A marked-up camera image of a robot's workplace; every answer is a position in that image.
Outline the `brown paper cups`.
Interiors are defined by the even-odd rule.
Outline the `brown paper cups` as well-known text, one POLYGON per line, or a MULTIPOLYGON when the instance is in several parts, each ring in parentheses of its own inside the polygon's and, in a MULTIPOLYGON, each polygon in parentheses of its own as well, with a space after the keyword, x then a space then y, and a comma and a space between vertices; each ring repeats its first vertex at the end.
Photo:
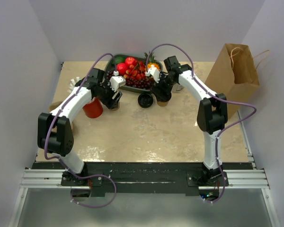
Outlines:
POLYGON ((120 107, 120 104, 118 103, 118 105, 115 105, 112 109, 110 109, 111 111, 116 111, 118 110, 120 107))

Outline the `brown pulp cup carrier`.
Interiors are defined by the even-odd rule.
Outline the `brown pulp cup carrier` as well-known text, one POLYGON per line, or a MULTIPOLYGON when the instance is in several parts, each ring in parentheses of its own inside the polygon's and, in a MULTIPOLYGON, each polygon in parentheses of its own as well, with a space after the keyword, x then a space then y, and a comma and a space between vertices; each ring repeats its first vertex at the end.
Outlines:
MULTIPOLYGON (((56 109, 61 103, 62 103, 62 101, 57 101, 57 102, 52 103, 52 104, 48 107, 48 112, 50 113, 52 110, 56 109)), ((57 132, 56 126, 54 126, 54 127, 52 128, 51 132, 57 132)))

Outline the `brown paper bag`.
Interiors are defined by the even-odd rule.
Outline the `brown paper bag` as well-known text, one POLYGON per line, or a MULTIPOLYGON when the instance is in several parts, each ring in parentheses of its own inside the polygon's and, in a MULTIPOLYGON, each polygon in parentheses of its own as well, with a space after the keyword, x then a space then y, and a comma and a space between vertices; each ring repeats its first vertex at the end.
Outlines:
POLYGON ((266 50, 252 56, 249 46, 243 44, 224 44, 205 84, 211 90, 226 95, 228 101, 247 103, 260 87, 258 64, 254 59, 270 51, 266 50))

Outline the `brown paper coffee cup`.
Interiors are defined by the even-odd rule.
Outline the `brown paper coffee cup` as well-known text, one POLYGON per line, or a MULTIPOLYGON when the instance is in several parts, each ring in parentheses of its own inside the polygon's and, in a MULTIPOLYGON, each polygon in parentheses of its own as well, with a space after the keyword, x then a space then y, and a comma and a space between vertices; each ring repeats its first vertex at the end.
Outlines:
POLYGON ((157 105, 161 106, 161 107, 165 107, 167 106, 168 102, 157 102, 157 105))

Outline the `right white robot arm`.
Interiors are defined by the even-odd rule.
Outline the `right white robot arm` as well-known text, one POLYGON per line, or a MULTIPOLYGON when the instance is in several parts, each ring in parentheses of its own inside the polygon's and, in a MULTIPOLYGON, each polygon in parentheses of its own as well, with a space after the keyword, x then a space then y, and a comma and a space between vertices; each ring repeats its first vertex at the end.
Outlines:
POLYGON ((151 88, 159 106, 166 106, 172 97, 171 91, 175 84, 188 89, 196 101, 199 102, 197 125, 204 134, 204 160, 200 181, 211 186, 218 179, 226 183, 222 161, 219 157, 221 142, 219 135, 228 121, 226 96, 217 94, 195 75, 188 64, 180 65, 176 56, 164 60, 167 74, 154 66, 147 67, 147 77, 154 79, 151 88))

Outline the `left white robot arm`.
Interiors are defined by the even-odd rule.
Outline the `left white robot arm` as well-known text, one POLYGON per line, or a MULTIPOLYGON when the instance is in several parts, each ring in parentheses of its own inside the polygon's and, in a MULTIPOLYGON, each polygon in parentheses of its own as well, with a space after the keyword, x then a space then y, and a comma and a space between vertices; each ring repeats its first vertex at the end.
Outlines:
POLYGON ((83 106, 96 98, 108 109, 116 109, 122 96, 118 89, 126 84, 118 71, 114 71, 110 79, 105 79, 105 74, 103 70, 92 69, 75 84, 69 96, 57 108, 38 116, 38 147, 62 161, 67 170, 73 173, 72 180, 77 185, 85 185, 89 177, 83 171, 83 160, 73 150, 71 124, 83 106))

